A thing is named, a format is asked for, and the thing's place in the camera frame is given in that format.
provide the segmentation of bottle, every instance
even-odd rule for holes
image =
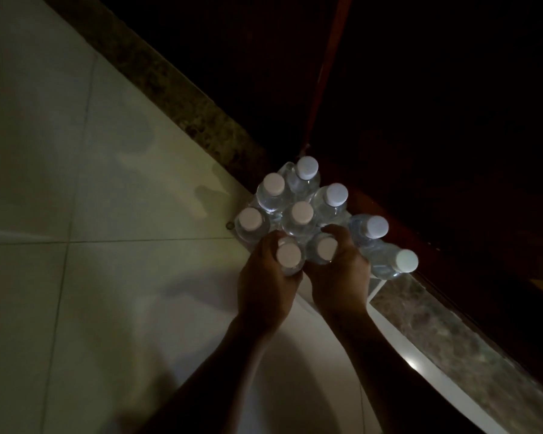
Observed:
[[[372,275],[380,280],[394,279],[418,267],[418,256],[413,251],[384,241],[376,247],[361,248],[360,253],[370,261]]]
[[[298,201],[288,205],[281,216],[281,227],[296,239],[309,238],[316,228],[316,217],[310,203]]]
[[[346,211],[348,189],[340,183],[321,187],[312,197],[311,206],[319,227],[334,223]]]
[[[280,263],[285,275],[294,275],[304,266],[306,261],[302,246],[292,237],[284,237],[278,241],[275,259]]]
[[[247,207],[235,219],[235,229],[240,239],[257,244],[270,231],[270,219],[261,208]]]
[[[279,215],[294,200],[290,189],[285,187],[282,175],[275,172],[265,176],[255,196],[262,209],[275,215]]]
[[[348,220],[348,230],[357,248],[367,248],[388,233],[388,221],[382,216],[354,215]]]
[[[318,162],[314,157],[302,157],[297,164],[286,163],[285,182],[296,201],[308,201],[319,189]]]
[[[330,263],[338,248],[338,241],[329,234],[320,232],[306,245],[306,259],[318,265]]]

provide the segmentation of hand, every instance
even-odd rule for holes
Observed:
[[[332,262],[318,265],[306,262],[304,272],[311,280],[312,297],[324,318],[355,311],[366,312],[370,263],[354,246],[347,228],[322,228],[338,241]]]
[[[276,230],[263,237],[239,276],[237,317],[258,336],[271,335],[280,327],[302,281],[302,271],[288,277],[275,259],[278,240],[284,236]]]

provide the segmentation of bottle cap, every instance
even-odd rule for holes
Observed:
[[[319,257],[327,261],[332,260],[334,254],[336,254],[336,248],[338,248],[338,241],[332,236],[320,239],[318,245],[316,245]]]
[[[239,214],[239,225],[245,231],[254,231],[263,224],[262,214],[253,207],[244,208]]]
[[[392,266],[398,272],[412,272],[418,267],[418,256],[411,250],[400,250]]]
[[[318,173],[318,162],[314,157],[302,157],[296,164],[297,175],[306,181]]]
[[[296,268],[302,260],[302,251],[292,242],[283,243],[278,247],[275,258],[284,268]]]
[[[314,209],[305,201],[298,201],[292,205],[292,219],[296,224],[306,225],[314,217]]]
[[[388,233],[388,221],[382,216],[371,216],[368,221],[364,223],[362,229],[364,236],[370,239],[379,239]]]
[[[348,199],[348,189],[340,183],[333,183],[326,189],[326,204],[332,207],[340,207]]]
[[[275,172],[267,174],[263,179],[263,188],[266,189],[271,196],[281,195],[285,188],[285,182],[282,175],[276,174]]]

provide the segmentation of brown marble trim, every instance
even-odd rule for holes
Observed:
[[[510,433],[543,433],[543,387],[494,350],[411,275],[370,304]]]
[[[277,170],[267,151],[99,0],[44,0],[252,193]]]

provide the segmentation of person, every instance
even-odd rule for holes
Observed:
[[[329,225],[338,248],[332,262],[306,262],[319,312],[350,357],[384,433],[478,432],[390,346],[366,309],[370,264],[348,230]],[[302,272],[287,277],[275,260],[273,231],[241,270],[238,313],[203,364],[145,423],[139,434],[234,433],[246,392],[268,342],[292,307]]]

